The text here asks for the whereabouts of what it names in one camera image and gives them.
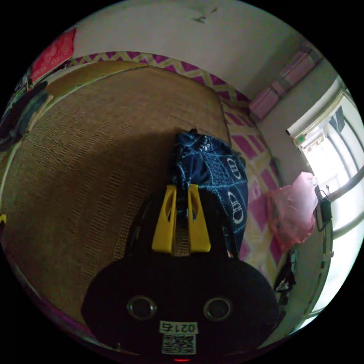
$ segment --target window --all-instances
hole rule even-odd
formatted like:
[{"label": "window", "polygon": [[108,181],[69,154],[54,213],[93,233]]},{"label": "window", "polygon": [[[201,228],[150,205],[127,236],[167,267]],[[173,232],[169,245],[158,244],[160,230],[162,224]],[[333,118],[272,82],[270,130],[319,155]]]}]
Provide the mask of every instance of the window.
[{"label": "window", "polygon": [[[345,91],[294,142],[316,176],[322,196],[347,185],[359,171],[362,173],[364,126],[350,94]],[[333,200],[331,212],[334,255],[313,310],[296,330],[309,324],[330,303],[358,256],[364,238],[364,179]]]}]

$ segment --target black device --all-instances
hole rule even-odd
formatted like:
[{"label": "black device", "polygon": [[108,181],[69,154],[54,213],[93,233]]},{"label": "black device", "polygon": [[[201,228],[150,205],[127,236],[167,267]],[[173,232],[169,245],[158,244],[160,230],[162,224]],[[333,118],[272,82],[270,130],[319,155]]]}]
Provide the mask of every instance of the black device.
[{"label": "black device", "polygon": [[264,276],[228,256],[234,239],[217,196],[199,191],[211,249],[187,257],[152,250],[165,190],[149,197],[130,229],[126,254],[97,274],[82,316],[103,344],[141,356],[224,356],[251,352],[279,322]]},{"label": "black device", "polygon": [[318,231],[323,231],[325,227],[330,223],[331,219],[333,218],[332,212],[331,212],[331,201],[329,200],[329,197],[325,193],[325,191],[322,191],[325,194],[325,197],[319,198],[319,206],[321,211],[321,220],[322,220],[322,227],[319,227],[319,221],[317,218],[317,210],[316,210],[316,223],[317,223],[317,229]]}]

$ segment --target blue patterned cloth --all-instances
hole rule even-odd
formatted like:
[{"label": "blue patterned cloth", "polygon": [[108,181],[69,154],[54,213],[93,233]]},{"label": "blue patterned cloth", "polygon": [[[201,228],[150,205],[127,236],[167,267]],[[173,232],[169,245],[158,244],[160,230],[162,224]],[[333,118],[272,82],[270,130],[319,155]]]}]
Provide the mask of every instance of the blue patterned cloth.
[{"label": "blue patterned cloth", "polygon": [[225,142],[196,129],[175,137],[169,160],[170,184],[177,186],[177,215],[187,218],[190,184],[215,193],[228,214],[237,250],[242,245],[248,207],[245,160]]},{"label": "blue patterned cloth", "polygon": [[0,151],[8,150],[24,135],[30,118],[48,98],[45,90],[47,84],[47,81],[41,82],[33,89],[24,91],[14,104],[10,102],[0,121]]}]

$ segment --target camera lens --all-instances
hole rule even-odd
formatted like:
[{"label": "camera lens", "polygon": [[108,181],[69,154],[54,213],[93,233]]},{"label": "camera lens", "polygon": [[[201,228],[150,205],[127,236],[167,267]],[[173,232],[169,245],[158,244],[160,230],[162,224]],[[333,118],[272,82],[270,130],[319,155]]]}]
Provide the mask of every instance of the camera lens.
[{"label": "camera lens", "polygon": [[223,297],[216,297],[208,300],[204,307],[204,315],[211,321],[222,321],[228,318],[231,313],[231,303]]},{"label": "camera lens", "polygon": [[137,320],[148,320],[155,315],[157,306],[148,297],[134,296],[129,300],[127,310]]}]

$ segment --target sticker label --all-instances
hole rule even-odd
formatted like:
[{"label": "sticker label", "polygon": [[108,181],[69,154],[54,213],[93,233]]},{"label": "sticker label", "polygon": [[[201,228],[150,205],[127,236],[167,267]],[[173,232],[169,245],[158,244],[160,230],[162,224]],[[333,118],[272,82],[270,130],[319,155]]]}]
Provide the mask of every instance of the sticker label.
[{"label": "sticker label", "polygon": [[162,354],[196,354],[196,335],[163,335]]},{"label": "sticker label", "polygon": [[196,335],[197,322],[160,321],[159,332],[168,335]]}]

